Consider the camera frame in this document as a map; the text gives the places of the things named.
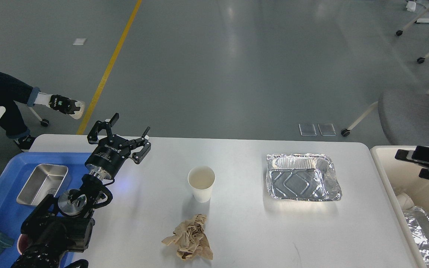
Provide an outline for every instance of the stainless steel container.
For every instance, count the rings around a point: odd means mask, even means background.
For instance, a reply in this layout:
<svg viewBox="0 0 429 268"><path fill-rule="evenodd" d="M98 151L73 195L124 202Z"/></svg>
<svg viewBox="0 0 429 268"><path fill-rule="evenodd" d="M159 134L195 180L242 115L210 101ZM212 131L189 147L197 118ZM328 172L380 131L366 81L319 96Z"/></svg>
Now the stainless steel container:
<svg viewBox="0 0 429 268"><path fill-rule="evenodd" d="M48 194L55 197L64 192L70 182L68 168L42 163L36 166L22 187L16 201L23 205L39 205Z"/></svg>

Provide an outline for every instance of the yellow floor line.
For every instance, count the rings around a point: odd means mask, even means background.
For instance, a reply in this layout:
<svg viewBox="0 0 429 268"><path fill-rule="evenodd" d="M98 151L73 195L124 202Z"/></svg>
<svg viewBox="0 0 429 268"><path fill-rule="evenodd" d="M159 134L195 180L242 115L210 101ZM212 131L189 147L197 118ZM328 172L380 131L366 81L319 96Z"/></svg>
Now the yellow floor line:
<svg viewBox="0 0 429 268"><path fill-rule="evenodd" d="M117 60L117 57L119 55L119 52L124 45L125 38L127 37L128 31L130 30L130 26L133 22L133 19L135 19L135 16L137 15L138 8L140 7L140 4L142 3L142 0L138 0L137 4L135 5L135 8L133 9L130 18L127 22L127 25L125 26L124 32L122 33L122 36L120 37L120 40L117 44L117 47L115 48L114 54L112 54L112 58L110 58L109 65L107 65L107 68L105 68L104 75L102 76L102 79L100 80L99 86L97 87L97 90L94 93L94 96L92 97L92 101L90 102L89 106L87 107L87 110L85 112L84 118L82 119L82 122L80 123L79 129L77 130L78 135L84 134L85 129L87 128L87 124L89 123L90 117L92 116L92 112L95 109L95 105L97 105L97 102L99 101L100 95L102 94L102 90L104 90L105 83L107 82L107 79L109 78L110 72L112 71L112 68L114 67L115 61Z"/></svg>

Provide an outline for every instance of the blue tray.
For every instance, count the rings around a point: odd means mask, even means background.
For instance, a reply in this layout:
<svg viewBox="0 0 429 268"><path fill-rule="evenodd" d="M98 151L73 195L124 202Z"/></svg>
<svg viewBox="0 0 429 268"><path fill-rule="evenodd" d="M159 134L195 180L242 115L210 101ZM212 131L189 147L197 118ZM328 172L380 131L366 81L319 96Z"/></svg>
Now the blue tray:
<svg viewBox="0 0 429 268"><path fill-rule="evenodd" d="M1 268L10 268L19 257L16 243L21 224L35 207L18 204L16 197L34 168L41 163L67 166L71 179L68 189L79 188L82 176L88 172L84 163L89 156L89 153L21 153L7 163L0 176L0 231L14 239L14 245L0 255ZM73 253L67 253L61 267L69 265L72 258Z"/></svg>

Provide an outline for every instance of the white paper cup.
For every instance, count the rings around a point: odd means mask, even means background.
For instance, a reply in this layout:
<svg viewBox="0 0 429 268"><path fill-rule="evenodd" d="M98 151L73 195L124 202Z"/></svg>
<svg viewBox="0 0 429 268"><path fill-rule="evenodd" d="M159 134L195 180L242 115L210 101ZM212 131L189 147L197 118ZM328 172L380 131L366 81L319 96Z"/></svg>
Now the white paper cup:
<svg viewBox="0 0 429 268"><path fill-rule="evenodd" d="M188 173L188 184L198 202L210 200L214 183L215 172L209 166L197 166Z"/></svg>

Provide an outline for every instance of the foil container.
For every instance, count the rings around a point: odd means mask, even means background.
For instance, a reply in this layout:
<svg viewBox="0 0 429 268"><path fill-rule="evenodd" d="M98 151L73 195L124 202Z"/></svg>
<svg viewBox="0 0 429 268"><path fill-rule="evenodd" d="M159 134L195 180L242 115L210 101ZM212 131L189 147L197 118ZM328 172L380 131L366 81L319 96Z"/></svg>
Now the foil container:
<svg viewBox="0 0 429 268"><path fill-rule="evenodd" d="M277 200L338 201L334 164L325 154L268 154L267 192Z"/></svg>
<svg viewBox="0 0 429 268"><path fill-rule="evenodd" d="M423 261L429 267L429 214L422 207L412 207L403 210L403 215Z"/></svg>

